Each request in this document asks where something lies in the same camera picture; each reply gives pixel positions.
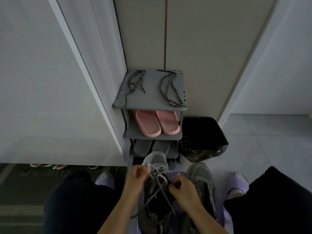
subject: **person's left hand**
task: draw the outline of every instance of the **person's left hand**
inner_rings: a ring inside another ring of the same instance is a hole
[[[144,182],[150,172],[150,167],[135,165],[132,167],[127,177],[121,198],[127,200],[127,202],[130,202],[130,204],[133,205],[133,208],[138,201],[138,196],[140,195],[144,186]]]

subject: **hand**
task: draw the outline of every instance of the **hand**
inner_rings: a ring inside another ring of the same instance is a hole
[[[126,183],[124,185],[124,190],[121,195],[121,199],[127,201],[131,204],[133,208],[135,207],[138,196],[140,195],[144,182],[151,172],[151,168],[143,165],[135,165],[132,167]]]
[[[178,175],[171,182],[173,185],[169,185],[169,192],[189,216],[203,208],[196,187],[189,179]]]

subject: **red shoe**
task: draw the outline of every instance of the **red shoe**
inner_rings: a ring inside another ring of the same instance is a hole
[[[64,167],[67,167],[67,165],[54,165],[52,168],[60,170],[60,169],[63,169]]]

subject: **gray sneaker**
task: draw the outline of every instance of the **gray sneaker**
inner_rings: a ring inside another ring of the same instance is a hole
[[[163,152],[150,153],[142,165],[151,166],[144,186],[144,202],[138,205],[138,226],[142,234],[166,234],[169,230],[173,196],[168,190],[168,163]]]
[[[197,193],[206,211],[217,220],[215,187],[211,172],[206,164],[197,162],[189,167],[186,177],[190,179],[197,189]],[[181,234],[199,233],[193,220],[185,214],[181,224]]]

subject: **white shoelace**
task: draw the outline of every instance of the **white shoelace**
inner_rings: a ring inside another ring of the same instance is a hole
[[[164,188],[168,186],[168,180],[167,180],[167,178],[165,177],[165,174],[173,173],[174,171],[169,171],[169,170],[166,168],[166,166],[163,165],[163,164],[159,164],[159,165],[157,165],[157,166],[155,166],[155,165],[153,165],[153,164],[148,164],[148,166],[150,166],[150,167],[152,168],[151,173],[150,173],[150,177],[151,177],[152,179],[155,179],[154,182],[151,181],[151,182],[153,182],[153,183],[152,183],[152,187],[150,188],[150,192],[153,192],[156,183],[158,184],[158,187],[159,187],[159,188],[158,188],[158,189],[154,192],[154,194],[146,201],[146,203],[145,203],[144,206],[141,208],[141,210],[144,209],[144,208],[148,205],[148,203],[149,203],[153,198],[156,198],[158,192],[161,191],[162,194],[164,195],[164,197],[166,198],[166,201],[168,202],[168,204],[169,204],[169,206],[170,206],[170,208],[171,208],[171,210],[172,210],[172,213],[175,215],[175,211],[174,211],[174,209],[172,208],[172,206],[171,206],[171,204],[170,204],[170,201],[168,200],[168,198],[167,198],[167,196],[166,196],[166,193],[165,193],[165,190],[164,190]]]

